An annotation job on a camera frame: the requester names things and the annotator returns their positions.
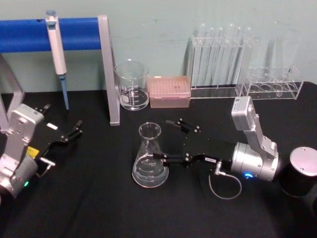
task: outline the glass beaker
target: glass beaker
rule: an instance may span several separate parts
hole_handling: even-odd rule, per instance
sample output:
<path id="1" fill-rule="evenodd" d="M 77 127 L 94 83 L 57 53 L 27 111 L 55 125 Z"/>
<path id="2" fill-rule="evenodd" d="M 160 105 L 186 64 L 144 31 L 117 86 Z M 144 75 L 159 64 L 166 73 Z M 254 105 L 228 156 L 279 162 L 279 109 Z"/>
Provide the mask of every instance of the glass beaker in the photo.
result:
<path id="1" fill-rule="evenodd" d="M 142 63 L 128 59 L 114 67 L 119 78 L 120 104 L 123 108 L 137 111 L 149 104 L 146 80 L 149 69 Z"/>
<path id="2" fill-rule="evenodd" d="M 157 138 L 161 128 L 153 122 L 144 123 L 139 127 L 142 143 L 135 159 L 132 177 L 142 187 L 157 187 L 164 183 L 168 177 L 168 167 L 163 161 L 155 159 L 153 153 L 161 153 Z"/>

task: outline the blue horizontal bar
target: blue horizontal bar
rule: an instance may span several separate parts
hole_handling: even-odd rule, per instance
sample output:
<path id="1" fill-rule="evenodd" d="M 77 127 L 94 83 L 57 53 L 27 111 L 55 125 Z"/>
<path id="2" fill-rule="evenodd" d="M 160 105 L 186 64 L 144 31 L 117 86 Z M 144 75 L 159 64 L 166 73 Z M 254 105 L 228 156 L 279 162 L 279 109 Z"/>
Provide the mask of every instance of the blue horizontal bar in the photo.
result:
<path id="1" fill-rule="evenodd" d="M 64 50 L 99 50 L 97 18 L 60 18 Z M 45 19 L 0 21 L 0 53 L 51 51 Z"/>

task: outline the gray cable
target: gray cable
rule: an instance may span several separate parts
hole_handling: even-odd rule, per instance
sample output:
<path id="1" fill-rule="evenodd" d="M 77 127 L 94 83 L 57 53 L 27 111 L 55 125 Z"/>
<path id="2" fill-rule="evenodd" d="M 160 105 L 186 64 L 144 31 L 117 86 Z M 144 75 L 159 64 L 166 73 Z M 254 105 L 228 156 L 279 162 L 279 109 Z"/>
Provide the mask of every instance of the gray cable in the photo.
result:
<path id="1" fill-rule="evenodd" d="M 237 177 L 233 176 L 233 175 L 223 174 L 223 176 L 227 176 L 227 177 L 230 177 L 230 178 L 233 178 L 233 179 L 237 180 L 238 183 L 239 183 L 239 185 L 240 185 L 240 190 L 239 190 L 239 192 L 238 192 L 236 195 L 234 195 L 233 197 L 221 197 L 221 196 L 219 196 L 219 195 L 213 190 L 213 188 L 212 188 L 211 179 L 210 179 L 210 173 L 209 173 L 208 181 L 209 181 L 209 187 L 210 187 L 212 193 L 213 193 L 217 198 L 220 198 L 220 199 L 223 199 L 223 200 L 232 200 L 232 199 L 237 198 L 237 197 L 240 195 L 241 191 L 242 191 L 242 184 L 241 184 L 240 180 L 239 180 Z"/>

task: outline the pipette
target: pipette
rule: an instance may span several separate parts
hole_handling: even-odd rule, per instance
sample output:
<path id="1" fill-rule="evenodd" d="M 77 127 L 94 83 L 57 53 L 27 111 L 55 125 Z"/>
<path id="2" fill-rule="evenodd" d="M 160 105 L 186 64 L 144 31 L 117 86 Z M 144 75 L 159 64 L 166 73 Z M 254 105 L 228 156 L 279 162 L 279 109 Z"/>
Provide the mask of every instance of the pipette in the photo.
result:
<path id="1" fill-rule="evenodd" d="M 46 14 L 48 15 L 48 17 L 45 20 L 46 20 L 46 26 L 48 30 L 50 45 L 51 45 L 55 72 L 58 75 L 61 82 L 66 109 L 69 110 L 67 88 L 66 88 L 67 70 L 66 70 L 63 44 L 61 42 L 58 16 L 56 16 L 55 11 L 46 11 Z"/>

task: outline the black table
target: black table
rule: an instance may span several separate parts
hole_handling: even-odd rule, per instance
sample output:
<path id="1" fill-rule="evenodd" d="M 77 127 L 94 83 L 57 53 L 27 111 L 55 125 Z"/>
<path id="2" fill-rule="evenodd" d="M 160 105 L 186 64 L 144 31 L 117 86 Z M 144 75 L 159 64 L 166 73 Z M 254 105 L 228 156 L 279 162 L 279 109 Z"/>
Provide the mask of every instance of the black table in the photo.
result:
<path id="1" fill-rule="evenodd" d="M 160 187 L 144 189 L 131 177 L 146 121 L 161 125 L 164 152 L 179 153 L 184 134 L 165 123 L 183 118 L 210 137 L 246 143 L 231 119 L 233 99 L 192 100 L 187 109 L 121 109 L 121 126 L 110 127 L 105 92 L 69 92 L 71 111 L 57 93 L 29 93 L 31 107 L 52 103 L 46 119 L 66 131 L 83 120 L 83 135 L 67 148 L 50 152 L 57 165 L 41 180 L 33 178 L 18 198 L 0 209 L 6 238 L 63 237 L 316 237 L 314 187 L 301 199 L 279 184 L 242 179 L 235 200 L 216 198 L 208 187 L 209 166 L 174 167 Z M 317 149 L 317 85 L 305 83 L 298 100 L 254 101 L 263 132 L 279 152 L 298 146 Z"/>

